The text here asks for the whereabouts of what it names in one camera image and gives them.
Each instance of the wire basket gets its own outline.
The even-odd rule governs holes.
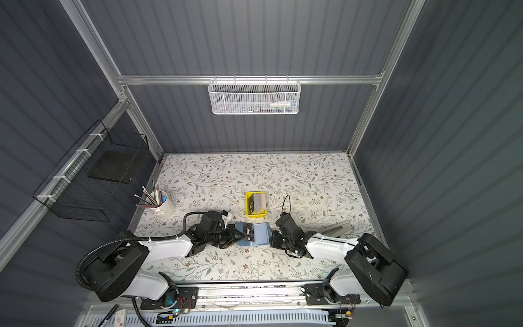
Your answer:
[[[217,115],[297,114],[301,85],[222,84],[209,82],[212,112]]]
[[[122,206],[123,189],[149,151],[147,138],[138,133],[104,129],[61,176],[48,176],[55,186],[33,197],[60,218],[109,222]]]

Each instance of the yellow box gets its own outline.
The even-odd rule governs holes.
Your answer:
[[[266,208],[265,211],[262,212],[262,213],[254,213],[254,214],[252,214],[252,215],[249,215],[249,214],[247,213],[247,208],[248,208],[248,206],[249,206],[247,200],[249,199],[249,197],[251,197],[251,196],[252,196],[253,194],[255,194],[255,193],[263,193],[263,194],[265,194],[265,192],[263,192],[263,191],[258,191],[258,192],[247,192],[247,193],[245,194],[245,214],[246,214],[247,217],[249,217],[249,218],[261,218],[261,217],[265,217],[265,216],[267,215],[267,208]]]

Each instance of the gray panel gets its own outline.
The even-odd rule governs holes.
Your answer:
[[[215,115],[206,86],[132,85],[165,152],[347,148],[371,85],[303,86],[297,115]]]
[[[128,115],[123,115],[114,128],[137,132]],[[154,165],[154,157],[148,153],[124,190],[127,200],[116,209],[119,219],[103,223],[60,219],[52,213],[44,216],[2,271],[0,294],[11,299],[0,310],[3,321],[16,326],[74,323],[88,293],[74,279],[77,261],[90,249],[127,229],[135,210],[132,194],[147,183]]]
[[[126,75],[381,71],[408,0],[88,0]]]
[[[356,152],[432,326],[523,323],[522,14],[428,1]]]
[[[0,3],[3,235],[66,151],[117,99],[60,4]]]
[[[60,158],[117,98],[57,1],[0,3],[0,235],[33,201]],[[127,115],[115,128],[136,132]],[[2,325],[71,326],[87,290],[74,280],[77,261],[125,230],[132,194],[154,166],[143,161],[110,223],[46,214],[0,275]]]

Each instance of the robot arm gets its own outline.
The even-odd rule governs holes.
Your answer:
[[[340,239],[303,232],[287,212],[280,215],[276,226],[280,231],[272,234],[272,247],[292,257],[324,258],[350,267],[352,273],[335,269],[323,282],[323,294],[332,303],[363,290],[376,302],[390,306],[407,277],[407,268],[371,234]]]
[[[77,271],[81,272],[81,278],[101,301],[111,301],[119,296],[140,296],[152,300],[164,297],[165,306],[169,307],[176,294],[176,285],[164,274],[140,270],[144,263],[193,256],[203,251],[208,243],[225,249],[244,238],[244,234],[237,231],[234,225],[225,225],[223,217],[227,218],[230,215],[228,212],[189,214],[197,213],[202,214],[199,224],[171,238],[137,238],[130,231],[121,232],[119,240],[142,240],[115,242],[105,246],[84,264],[79,264]]]
[[[202,214],[200,223],[178,236],[145,238],[129,231],[120,233],[118,240],[102,245],[81,260],[76,270],[78,282],[94,290],[101,301],[140,296],[160,299],[165,307],[170,307],[177,298],[176,285],[165,274],[140,270],[144,263],[193,256],[208,243],[224,249],[244,238],[234,225],[225,224],[223,217],[229,215],[226,211],[190,212],[184,219],[197,213]],[[324,280],[323,294],[332,303],[338,303],[347,294],[366,292],[378,303],[389,306],[408,274],[370,234],[359,239],[340,239],[303,232],[286,212],[276,225],[280,231],[274,231],[272,247],[285,250],[292,257],[324,258],[350,267],[352,272],[335,269]]]

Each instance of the pen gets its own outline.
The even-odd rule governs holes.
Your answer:
[[[100,321],[100,324],[98,325],[98,327],[103,327],[107,324],[107,322],[109,321],[109,319],[111,319],[111,316],[112,314],[116,311],[116,309],[118,308],[118,305],[115,305],[110,311],[109,313],[105,316],[105,318]]]

